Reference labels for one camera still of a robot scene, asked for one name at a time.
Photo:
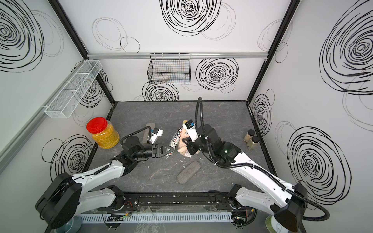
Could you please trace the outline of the grey rectangular eyeglass case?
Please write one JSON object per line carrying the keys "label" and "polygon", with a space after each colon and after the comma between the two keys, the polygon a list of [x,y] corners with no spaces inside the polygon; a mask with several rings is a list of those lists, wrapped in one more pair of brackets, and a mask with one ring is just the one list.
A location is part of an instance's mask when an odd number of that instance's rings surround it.
{"label": "grey rectangular eyeglass case", "polygon": [[155,123],[147,123],[146,127],[148,127],[148,126],[150,127],[150,130],[146,129],[144,131],[143,140],[142,140],[143,144],[145,144],[145,145],[147,145],[147,143],[148,143],[149,132],[151,132],[151,134],[153,133],[153,130],[155,129],[156,124]]}

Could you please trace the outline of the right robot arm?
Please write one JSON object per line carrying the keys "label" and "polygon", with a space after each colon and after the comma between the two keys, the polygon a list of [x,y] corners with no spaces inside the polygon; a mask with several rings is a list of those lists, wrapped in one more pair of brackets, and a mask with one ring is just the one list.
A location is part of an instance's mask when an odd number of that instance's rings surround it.
{"label": "right robot arm", "polygon": [[203,125],[199,128],[190,120],[183,124],[187,137],[182,141],[189,154],[198,151],[206,154],[217,167],[232,170],[249,180],[259,192],[235,185],[230,191],[234,208],[252,207],[272,215],[271,227],[280,227],[297,232],[302,221],[325,221],[330,213],[318,203],[308,199],[307,189],[301,184],[292,185],[254,162],[236,145],[221,141],[214,128]]}

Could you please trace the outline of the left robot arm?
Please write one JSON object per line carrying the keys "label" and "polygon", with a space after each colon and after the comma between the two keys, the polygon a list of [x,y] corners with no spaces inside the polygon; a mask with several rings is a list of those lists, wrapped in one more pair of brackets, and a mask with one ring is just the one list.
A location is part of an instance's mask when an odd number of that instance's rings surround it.
{"label": "left robot arm", "polygon": [[118,187],[110,185],[98,191],[95,188],[130,173],[139,158],[161,158],[174,151],[169,145],[145,146],[136,136],[125,139],[121,146],[121,153],[109,163],[74,175],[61,173],[53,180],[35,205],[49,229],[60,228],[73,217],[93,209],[122,210],[128,201]]}

